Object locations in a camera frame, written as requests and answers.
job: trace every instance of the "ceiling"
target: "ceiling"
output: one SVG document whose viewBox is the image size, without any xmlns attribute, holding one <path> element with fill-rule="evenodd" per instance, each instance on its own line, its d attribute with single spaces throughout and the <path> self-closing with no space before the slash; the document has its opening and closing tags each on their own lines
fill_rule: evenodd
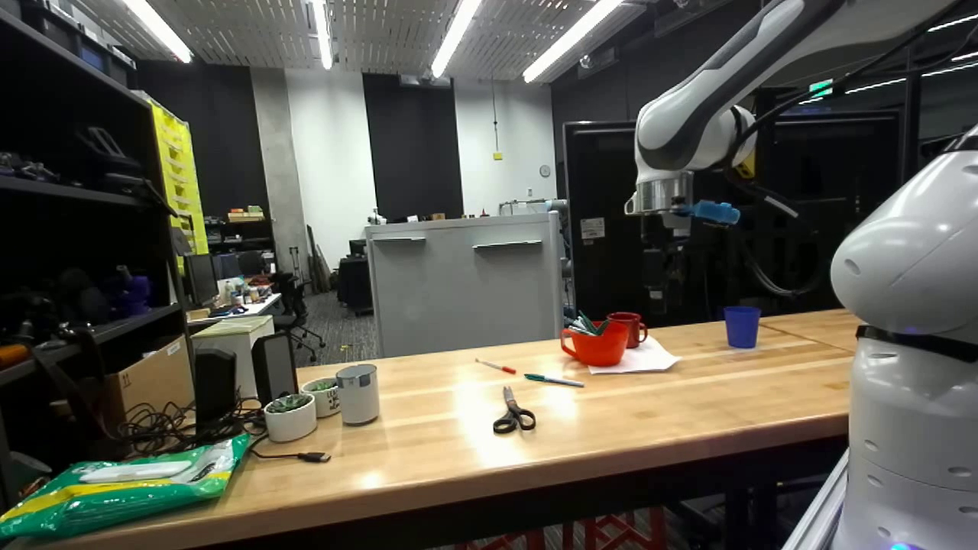
<svg viewBox="0 0 978 550">
<path fill-rule="evenodd" d="M 321 67 L 306 0 L 148 0 L 204 65 Z M 426 74 L 458 0 L 327 0 L 337 67 L 359 74 Z M 482 0 L 445 77 L 520 79 L 597 0 Z M 574 56 L 542 79 L 567 69 L 650 0 L 627 0 Z M 173 60 L 121 5 L 74 0 L 137 60 Z"/>
</svg>

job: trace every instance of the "green bag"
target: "green bag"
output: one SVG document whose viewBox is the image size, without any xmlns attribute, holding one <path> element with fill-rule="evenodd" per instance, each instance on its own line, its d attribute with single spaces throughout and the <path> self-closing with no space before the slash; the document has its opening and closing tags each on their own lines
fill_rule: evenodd
<svg viewBox="0 0 978 550">
<path fill-rule="evenodd" d="M 80 461 L 5 509 L 0 515 L 0 541 L 74 539 L 217 500 L 246 450 L 250 435 L 237 435 L 190 451 L 130 461 Z"/>
</svg>

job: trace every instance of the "white mug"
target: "white mug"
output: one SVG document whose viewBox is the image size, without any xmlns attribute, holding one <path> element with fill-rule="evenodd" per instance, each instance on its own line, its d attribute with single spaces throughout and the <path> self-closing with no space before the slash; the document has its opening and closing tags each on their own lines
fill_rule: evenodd
<svg viewBox="0 0 978 550">
<path fill-rule="evenodd" d="M 380 416 L 375 367 L 355 364 L 337 373 L 342 424 L 369 424 Z"/>
</svg>

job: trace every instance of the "small plant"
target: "small plant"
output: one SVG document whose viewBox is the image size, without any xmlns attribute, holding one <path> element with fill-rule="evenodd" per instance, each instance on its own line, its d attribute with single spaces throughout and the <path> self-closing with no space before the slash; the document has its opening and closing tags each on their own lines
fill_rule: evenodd
<svg viewBox="0 0 978 550">
<path fill-rule="evenodd" d="M 306 385 L 306 392 L 311 392 L 311 395 L 324 395 L 331 388 L 337 388 L 337 379 L 318 379 L 318 382 Z"/>
<path fill-rule="evenodd" d="M 269 402 L 269 413 L 302 409 L 309 399 L 311 399 L 309 395 L 281 395 Z"/>
</svg>

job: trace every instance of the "workbench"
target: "workbench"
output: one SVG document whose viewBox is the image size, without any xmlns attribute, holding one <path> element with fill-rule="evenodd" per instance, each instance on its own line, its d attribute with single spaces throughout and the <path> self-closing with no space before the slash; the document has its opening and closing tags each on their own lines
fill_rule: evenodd
<svg viewBox="0 0 978 550">
<path fill-rule="evenodd" d="M 589 377 L 557 338 L 371 360 L 382 419 L 340 416 L 291 445 L 331 463 L 246 458 L 229 494 L 195 509 L 76 539 L 74 548 L 202 548 L 257 539 L 331 548 L 426 548 L 501 530 L 736 493 L 828 469 L 844 450 L 856 317 L 760 317 L 759 348 L 730 351 L 721 323 L 650 331 L 668 373 Z M 551 373 L 539 385 L 473 364 Z M 298 379 L 332 377 L 309 367 Z M 533 409 L 532 435 L 491 435 L 501 388 Z"/>
</svg>

